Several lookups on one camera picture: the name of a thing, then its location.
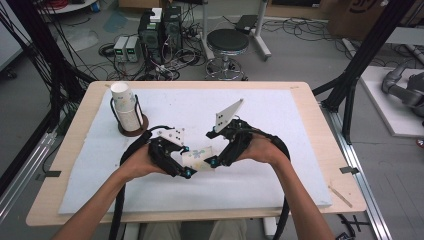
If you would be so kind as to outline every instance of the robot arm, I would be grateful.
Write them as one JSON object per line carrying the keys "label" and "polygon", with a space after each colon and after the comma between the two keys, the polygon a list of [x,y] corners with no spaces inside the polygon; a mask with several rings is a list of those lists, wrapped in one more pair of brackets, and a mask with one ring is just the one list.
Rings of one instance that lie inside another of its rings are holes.
{"label": "robot arm", "polygon": [[[419,107],[423,104],[424,98],[423,93],[418,91],[417,89],[408,88],[402,88],[397,85],[397,82],[402,78],[402,73],[406,69],[407,63],[403,63],[399,65],[396,69],[389,72],[383,79],[383,83],[381,85],[381,90],[384,93],[393,95],[400,100],[402,100],[403,104],[407,105],[408,107]],[[410,77],[409,81],[412,82],[423,82],[424,78],[422,74],[413,75]]]}

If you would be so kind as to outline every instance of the human hand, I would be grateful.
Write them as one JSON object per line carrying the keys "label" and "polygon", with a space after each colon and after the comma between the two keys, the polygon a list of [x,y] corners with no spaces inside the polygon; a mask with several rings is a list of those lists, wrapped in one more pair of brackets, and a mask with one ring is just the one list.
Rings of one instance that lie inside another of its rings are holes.
{"label": "human hand", "polygon": [[137,149],[118,169],[126,178],[131,181],[134,178],[143,177],[150,173],[166,174],[161,168],[156,166],[148,154],[149,144]]}
{"label": "human hand", "polygon": [[278,164],[281,158],[288,160],[287,156],[281,152],[271,140],[259,135],[253,134],[253,138],[246,150],[237,158],[237,161],[243,159],[253,159],[257,162],[269,163],[272,166]]}

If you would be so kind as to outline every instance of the white board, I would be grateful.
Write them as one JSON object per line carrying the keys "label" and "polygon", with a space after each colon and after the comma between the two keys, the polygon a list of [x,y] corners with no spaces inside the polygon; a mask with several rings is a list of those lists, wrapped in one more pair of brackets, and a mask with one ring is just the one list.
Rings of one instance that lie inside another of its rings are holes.
{"label": "white board", "polygon": [[[251,126],[278,135],[287,144],[301,181],[318,206],[331,197],[290,91],[286,90],[166,90],[134,89],[150,126],[185,128],[190,149],[212,146],[219,154],[228,141],[205,136],[215,124],[215,113],[241,98],[238,116]],[[110,110],[111,93],[100,109],[72,169],[59,213],[75,213],[119,166],[135,138],[119,134]],[[179,154],[173,155],[181,161]],[[150,174],[127,184],[125,212],[189,211],[282,207],[283,191],[268,164],[245,160],[214,172],[198,172],[190,180]]]}
{"label": "white board", "polygon": [[[393,68],[368,67],[362,74],[365,89],[393,136],[424,137],[424,118],[415,115],[399,98],[381,91],[384,77],[392,70]],[[406,88],[409,77],[421,72],[423,70],[406,69],[397,84]]]}

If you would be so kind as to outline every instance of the electronic equipment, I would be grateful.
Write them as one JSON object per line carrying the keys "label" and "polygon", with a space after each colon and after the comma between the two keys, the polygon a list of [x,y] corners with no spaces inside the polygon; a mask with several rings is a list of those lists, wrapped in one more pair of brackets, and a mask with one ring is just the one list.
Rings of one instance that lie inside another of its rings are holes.
{"label": "electronic equipment", "polygon": [[424,117],[424,72],[410,76],[406,88],[397,85],[407,66],[408,62],[404,62],[390,71],[383,79],[381,90],[402,100],[417,116]]}
{"label": "electronic equipment", "polygon": [[146,10],[140,19],[138,35],[142,45],[143,56],[146,61],[154,61],[156,64],[163,64],[162,47],[164,29],[162,22],[151,22],[151,10]]}
{"label": "electronic equipment", "polygon": [[138,62],[141,56],[141,45],[140,39],[137,36],[131,36],[128,38],[125,49],[127,51],[128,61]]}
{"label": "electronic equipment", "polygon": [[236,24],[236,30],[244,34],[249,34],[255,26],[258,15],[243,15]]}
{"label": "electronic equipment", "polygon": [[115,60],[117,62],[126,62],[128,61],[127,52],[125,51],[125,46],[127,45],[128,37],[119,37],[118,41],[113,47],[115,52]]}
{"label": "electronic equipment", "polygon": [[162,8],[152,8],[152,12],[150,22],[160,22],[162,20]]}
{"label": "electronic equipment", "polygon": [[183,48],[181,32],[181,7],[168,7],[164,11],[163,23],[168,49],[174,53]]}

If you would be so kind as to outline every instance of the white paper sheet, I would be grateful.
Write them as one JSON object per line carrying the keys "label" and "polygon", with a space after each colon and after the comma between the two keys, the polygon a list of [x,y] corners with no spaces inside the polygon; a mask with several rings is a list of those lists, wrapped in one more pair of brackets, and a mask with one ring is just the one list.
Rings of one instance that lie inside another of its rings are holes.
{"label": "white paper sheet", "polygon": [[[219,154],[228,140],[208,139],[215,114],[245,99],[238,116],[251,126],[278,135],[287,144],[292,164],[318,206],[332,204],[302,120],[288,90],[133,89],[151,127],[185,128],[190,149],[212,146]],[[72,169],[59,213],[75,213],[119,166],[122,153],[136,138],[122,136],[109,107],[107,91]],[[178,161],[181,156],[172,155]],[[150,174],[127,184],[125,212],[188,211],[281,207],[284,193],[272,168],[245,160],[190,180]]]}

